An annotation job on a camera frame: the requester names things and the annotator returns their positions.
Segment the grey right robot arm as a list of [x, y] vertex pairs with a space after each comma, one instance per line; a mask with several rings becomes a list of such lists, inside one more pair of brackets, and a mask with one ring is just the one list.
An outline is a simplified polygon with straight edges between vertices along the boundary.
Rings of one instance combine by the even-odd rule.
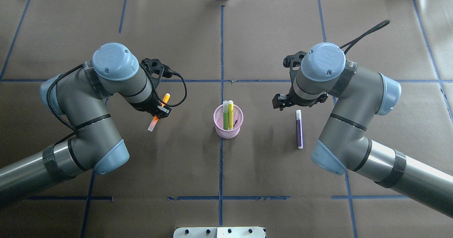
[[452, 176], [365, 137], [375, 115], [387, 115], [401, 97], [401, 85], [346, 59], [334, 43], [286, 56], [291, 87], [276, 94], [273, 108], [313, 106], [338, 98], [311, 154], [312, 161], [335, 175], [362, 175], [448, 217], [453, 214]]

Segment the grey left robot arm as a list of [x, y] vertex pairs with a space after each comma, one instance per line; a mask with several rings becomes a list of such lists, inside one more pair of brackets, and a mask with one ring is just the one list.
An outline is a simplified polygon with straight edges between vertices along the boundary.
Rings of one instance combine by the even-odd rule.
[[134, 109], [158, 119], [173, 107], [157, 94], [162, 77], [180, 76], [158, 59], [141, 62], [121, 43], [106, 43], [92, 58], [44, 82], [41, 101], [72, 133], [44, 150], [1, 169], [1, 207], [93, 170], [121, 167], [129, 152], [105, 104], [119, 94]]

